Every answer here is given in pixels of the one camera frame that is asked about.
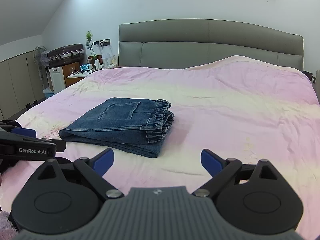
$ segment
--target jeans back pocket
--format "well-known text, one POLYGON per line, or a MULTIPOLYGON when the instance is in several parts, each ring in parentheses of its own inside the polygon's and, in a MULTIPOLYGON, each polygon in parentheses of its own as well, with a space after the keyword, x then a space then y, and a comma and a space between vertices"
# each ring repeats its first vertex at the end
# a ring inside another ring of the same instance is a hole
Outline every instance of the jeans back pocket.
POLYGON ((137 109, 140 102, 111 104, 100 114, 100 119, 126 119, 132 118, 133 112, 137 109))

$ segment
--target blue finger pad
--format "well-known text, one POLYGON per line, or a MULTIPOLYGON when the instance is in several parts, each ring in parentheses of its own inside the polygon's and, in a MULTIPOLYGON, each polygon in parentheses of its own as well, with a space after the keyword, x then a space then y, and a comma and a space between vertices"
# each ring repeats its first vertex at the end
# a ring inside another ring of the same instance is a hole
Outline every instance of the blue finger pad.
POLYGON ((29 136, 35 138, 37 136, 37 133, 33 129, 27 129, 27 128, 19 128, 15 127, 11 130, 11 133, 19 134, 19 135, 24 135, 24 136, 29 136))
POLYGON ((202 150, 201 152, 201 164, 212 177, 222 171, 222 164, 206 150, 202 150))
POLYGON ((92 165, 92 169, 100 176, 103 176, 110 169, 114 161, 113 150, 108 148, 105 151, 105 153, 100 153, 100 158, 95 160, 92 165))

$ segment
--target sloped ceiling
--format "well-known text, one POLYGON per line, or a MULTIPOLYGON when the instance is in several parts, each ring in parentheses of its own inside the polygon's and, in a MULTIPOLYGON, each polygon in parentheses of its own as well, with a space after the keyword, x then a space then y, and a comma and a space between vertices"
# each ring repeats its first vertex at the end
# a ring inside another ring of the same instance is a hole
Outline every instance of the sloped ceiling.
POLYGON ((0 45, 39 35, 63 0, 0 0, 0 45))

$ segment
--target gray upholstered headboard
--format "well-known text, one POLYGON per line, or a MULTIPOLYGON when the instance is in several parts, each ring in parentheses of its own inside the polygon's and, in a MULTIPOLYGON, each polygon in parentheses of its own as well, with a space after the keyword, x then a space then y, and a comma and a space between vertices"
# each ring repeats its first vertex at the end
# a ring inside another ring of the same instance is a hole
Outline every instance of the gray upholstered headboard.
POLYGON ((158 20, 119 26, 119 65, 187 68, 241 55, 303 70, 303 38, 241 22, 158 20))

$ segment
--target bed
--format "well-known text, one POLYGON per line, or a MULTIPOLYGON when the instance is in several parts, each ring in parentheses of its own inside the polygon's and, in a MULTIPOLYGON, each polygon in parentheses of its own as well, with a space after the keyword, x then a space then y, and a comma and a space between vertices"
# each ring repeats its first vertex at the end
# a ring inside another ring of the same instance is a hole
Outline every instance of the bed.
MULTIPOLYGON (((123 24, 119 65, 128 67, 97 71, 17 121, 38 137, 58 138, 60 129, 108 98, 163 98, 175 121, 159 157, 115 149, 105 179, 124 194, 131 187, 181 185, 193 192, 211 178, 200 163, 203 148, 243 163, 267 158, 303 201, 297 232, 310 240, 319 235, 320 107, 301 72, 301 36, 221 20, 123 24)), ((73 142, 57 156, 74 161, 103 149, 73 142)), ((3 174, 4 210, 40 164, 20 161, 3 174)))

